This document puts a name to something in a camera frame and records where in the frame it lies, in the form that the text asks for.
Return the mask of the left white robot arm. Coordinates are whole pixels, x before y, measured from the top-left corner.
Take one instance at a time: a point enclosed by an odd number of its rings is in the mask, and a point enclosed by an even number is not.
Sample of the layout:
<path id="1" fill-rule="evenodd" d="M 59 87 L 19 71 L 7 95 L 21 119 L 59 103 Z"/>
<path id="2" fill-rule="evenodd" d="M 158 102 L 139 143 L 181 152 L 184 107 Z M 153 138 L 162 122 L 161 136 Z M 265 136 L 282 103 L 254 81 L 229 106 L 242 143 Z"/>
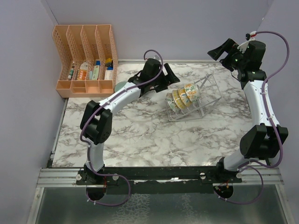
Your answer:
<path id="1" fill-rule="evenodd" d="M 110 97 L 86 105 L 81 120 L 80 140 L 87 144 L 87 179 L 98 184 L 103 180 L 104 142 L 112 132 L 112 120 L 120 110 L 149 91 L 161 92 L 168 86 L 180 82 L 168 63 L 161 64 L 156 59 L 148 59 L 141 71 Z"/>

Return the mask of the yellow flower bowl front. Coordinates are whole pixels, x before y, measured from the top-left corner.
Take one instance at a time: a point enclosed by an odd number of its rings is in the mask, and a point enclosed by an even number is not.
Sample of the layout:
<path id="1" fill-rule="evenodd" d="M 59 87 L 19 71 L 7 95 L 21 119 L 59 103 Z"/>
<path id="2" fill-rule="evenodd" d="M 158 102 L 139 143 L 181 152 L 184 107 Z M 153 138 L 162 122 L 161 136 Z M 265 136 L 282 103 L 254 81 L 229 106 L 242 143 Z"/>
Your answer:
<path id="1" fill-rule="evenodd" d="M 167 94 L 166 94 L 166 101 L 167 101 L 169 107 L 172 109 L 172 111 L 173 111 L 174 113 L 177 113 L 177 112 L 180 111 L 180 109 L 179 109 L 178 106 L 176 105 L 176 103 L 175 103 L 175 101 L 174 101 L 173 96 L 172 96 L 171 93 L 167 93 Z"/>

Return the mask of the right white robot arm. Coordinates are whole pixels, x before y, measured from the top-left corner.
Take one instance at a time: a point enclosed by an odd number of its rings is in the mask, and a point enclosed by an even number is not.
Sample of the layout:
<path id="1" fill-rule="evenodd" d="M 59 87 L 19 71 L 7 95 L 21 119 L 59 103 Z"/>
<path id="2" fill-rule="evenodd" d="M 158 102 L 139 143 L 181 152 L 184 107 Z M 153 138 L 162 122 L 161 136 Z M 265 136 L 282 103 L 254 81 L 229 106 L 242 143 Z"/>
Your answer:
<path id="1" fill-rule="evenodd" d="M 265 50 L 266 45 L 254 39 L 241 45 L 227 39 L 208 52 L 214 60 L 227 53 L 220 63 L 229 71 L 238 72 L 237 79 L 245 93 L 253 124 L 241 138 L 239 150 L 217 163 L 220 168 L 215 170 L 214 176 L 219 182 L 226 182 L 231 178 L 231 171 L 236 172 L 250 162 L 275 158 L 288 136 L 288 129 L 280 125 L 274 114 L 268 95 L 267 76 L 260 69 Z"/>

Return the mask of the yellow flower bowl back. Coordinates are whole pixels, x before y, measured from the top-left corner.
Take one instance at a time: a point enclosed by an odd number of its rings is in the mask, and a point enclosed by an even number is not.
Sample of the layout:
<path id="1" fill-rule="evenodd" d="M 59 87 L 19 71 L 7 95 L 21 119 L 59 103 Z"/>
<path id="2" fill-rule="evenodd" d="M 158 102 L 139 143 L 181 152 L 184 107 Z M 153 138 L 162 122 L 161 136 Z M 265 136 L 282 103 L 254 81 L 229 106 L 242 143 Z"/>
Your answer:
<path id="1" fill-rule="evenodd" d="M 184 85 L 184 90 L 192 103 L 200 99 L 201 89 L 197 84 L 186 84 Z"/>

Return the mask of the yellow dotted sun bowl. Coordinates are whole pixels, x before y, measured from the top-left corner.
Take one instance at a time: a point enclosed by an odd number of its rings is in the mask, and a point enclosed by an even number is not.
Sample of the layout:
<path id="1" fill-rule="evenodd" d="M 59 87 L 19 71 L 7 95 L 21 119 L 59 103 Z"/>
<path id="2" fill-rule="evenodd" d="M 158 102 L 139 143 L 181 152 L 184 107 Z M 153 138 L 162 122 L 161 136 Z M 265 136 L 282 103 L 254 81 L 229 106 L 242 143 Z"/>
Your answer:
<path id="1" fill-rule="evenodd" d="M 186 108 L 186 105 L 183 103 L 183 101 L 180 98 L 180 95 L 178 93 L 178 90 L 173 90 L 172 91 L 172 97 L 177 105 L 177 107 L 181 110 Z"/>

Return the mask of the light teal bowl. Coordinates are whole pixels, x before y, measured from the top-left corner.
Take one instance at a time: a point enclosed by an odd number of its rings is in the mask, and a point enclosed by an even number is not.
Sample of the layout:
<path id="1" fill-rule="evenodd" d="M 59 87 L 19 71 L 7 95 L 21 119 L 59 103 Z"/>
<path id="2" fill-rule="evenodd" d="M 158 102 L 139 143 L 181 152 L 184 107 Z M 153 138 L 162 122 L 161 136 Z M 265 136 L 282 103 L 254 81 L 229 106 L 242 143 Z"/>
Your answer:
<path id="1" fill-rule="evenodd" d="M 117 92 L 126 85 L 126 81 L 119 82 L 115 85 L 114 91 Z"/>

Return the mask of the blue orange floral bowl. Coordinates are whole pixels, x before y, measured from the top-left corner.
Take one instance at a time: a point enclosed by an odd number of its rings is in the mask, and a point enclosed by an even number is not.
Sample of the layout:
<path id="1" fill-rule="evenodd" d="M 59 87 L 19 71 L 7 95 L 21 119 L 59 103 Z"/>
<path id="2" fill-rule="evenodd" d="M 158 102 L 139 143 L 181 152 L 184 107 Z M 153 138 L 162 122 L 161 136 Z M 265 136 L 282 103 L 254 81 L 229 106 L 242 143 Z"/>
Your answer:
<path id="1" fill-rule="evenodd" d="M 178 93 L 179 93 L 179 96 L 180 96 L 182 102 L 184 103 L 184 105 L 185 105 L 186 107 L 189 107 L 189 106 L 192 105 L 192 102 L 191 102 L 190 99 L 188 98 L 187 93 L 186 93 L 186 91 L 185 91 L 184 88 L 179 88 L 179 89 L 178 89 Z"/>

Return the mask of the yellow flower bowl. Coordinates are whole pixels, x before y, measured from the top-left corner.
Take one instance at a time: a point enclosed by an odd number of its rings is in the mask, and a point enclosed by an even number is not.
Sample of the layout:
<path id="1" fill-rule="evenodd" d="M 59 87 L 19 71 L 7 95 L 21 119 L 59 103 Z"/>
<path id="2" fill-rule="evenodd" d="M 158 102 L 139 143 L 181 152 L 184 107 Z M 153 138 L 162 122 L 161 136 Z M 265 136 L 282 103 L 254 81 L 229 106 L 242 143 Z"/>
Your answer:
<path id="1" fill-rule="evenodd" d="M 178 106 L 176 105 L 176 103 L 175 103 L 175 101 L 174 101 L 173 96 L 172 96 L 171 93 L 167 93 L 167 94 L 166 94 L 166 101 L 167 101 L 169 107 L 172 109 L 172 111 L 173 111 L 174 113 L 177 113 L 177 112 L 180 111 L 180 109 L 179 109 Z"/>
<path id="2" fill-rule="evenodd" d="M 186 84 L 184 85 L 184 90 L 192 103 L 200 99 L 201 89 L 197 84 Z"/>

